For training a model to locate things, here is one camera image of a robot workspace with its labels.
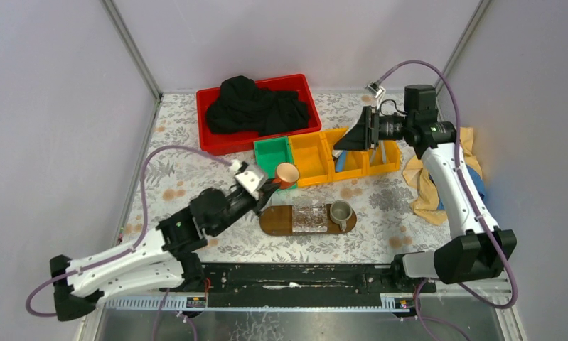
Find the orange cup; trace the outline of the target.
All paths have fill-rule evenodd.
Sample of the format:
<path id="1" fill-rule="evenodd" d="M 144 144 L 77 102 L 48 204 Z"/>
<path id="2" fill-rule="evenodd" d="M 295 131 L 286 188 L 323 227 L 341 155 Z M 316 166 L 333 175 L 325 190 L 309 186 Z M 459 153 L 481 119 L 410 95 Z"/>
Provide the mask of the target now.
<path id="1" fill-rule="evenodd" d="M 299 179 L 299 169 L 292 163 L 280 163 L 275 168 L 273 183 L 278 184 L 280 190 L 296 185 Z"/>

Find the clear textured glass holder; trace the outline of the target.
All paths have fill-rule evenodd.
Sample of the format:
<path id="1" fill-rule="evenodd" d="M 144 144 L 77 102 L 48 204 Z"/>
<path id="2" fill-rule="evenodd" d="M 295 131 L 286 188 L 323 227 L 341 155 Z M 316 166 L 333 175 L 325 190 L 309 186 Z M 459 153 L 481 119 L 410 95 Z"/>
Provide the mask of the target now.
<path id="1" fill-rule="evenodd" d="M 328 231 L 326 203 L 306 200 L 292 206 L 292 234 L 324 234 Z"/>

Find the grey cup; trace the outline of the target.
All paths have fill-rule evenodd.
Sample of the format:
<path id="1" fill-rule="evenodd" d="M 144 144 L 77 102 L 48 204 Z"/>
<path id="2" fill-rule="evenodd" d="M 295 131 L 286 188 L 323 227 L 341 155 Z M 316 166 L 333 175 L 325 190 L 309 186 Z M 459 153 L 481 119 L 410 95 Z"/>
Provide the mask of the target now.
<path id="1" fill-rule="evenodd" d="M 345 232 L 348 228 L 348 221 L 353 216 L 353 209 L 344 200 L 333 202 L 329 210 L 330 219 L 338 225 L 340 231 Z"/>

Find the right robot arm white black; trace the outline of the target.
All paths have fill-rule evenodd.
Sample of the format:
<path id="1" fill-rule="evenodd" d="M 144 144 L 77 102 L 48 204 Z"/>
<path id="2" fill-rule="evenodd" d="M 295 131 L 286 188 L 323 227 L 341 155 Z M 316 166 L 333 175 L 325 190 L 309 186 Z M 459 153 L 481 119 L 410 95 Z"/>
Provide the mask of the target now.
<path id="1" fill-rule="evenodd" d="M 365 106 L 355 126 L 333 146 L 336 151 L 367 151 L 381 141 L 405 141 L 434 182 L 451 241 L 435 251 L 395 257 L 390 283 L 401 293 L 414 288 L 419 278 L 446 284 L 495 278 L 517 244 L 514 232 L 500 229 L 486 209 L 470 177 L 458 131 L 438 114 L 433 86 L 408 85 L 400 113 L 381 115 L 378 106 Z"/>

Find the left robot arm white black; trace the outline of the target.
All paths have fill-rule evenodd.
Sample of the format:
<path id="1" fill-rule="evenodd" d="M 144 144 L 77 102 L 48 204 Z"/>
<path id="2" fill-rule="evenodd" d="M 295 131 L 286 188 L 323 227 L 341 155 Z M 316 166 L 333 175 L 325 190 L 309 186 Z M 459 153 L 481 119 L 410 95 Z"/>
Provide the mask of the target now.
<path id="1" fill-rule="evenodd" d="M 260 215 L 281 185 L 281 181 L 269 179 L 257 197 L 238 183 L 229 193 L 208 188 L 187 207 L 148 229 L 141 242 L 123 243 L 80 259 L 53 257 L 50 272 L 57 278 L 53 284 L 57 319 L 81 318 L 110 298 L 135 291 L 196 291 L 204 279 L 196 250 L 248 212 Z"/>

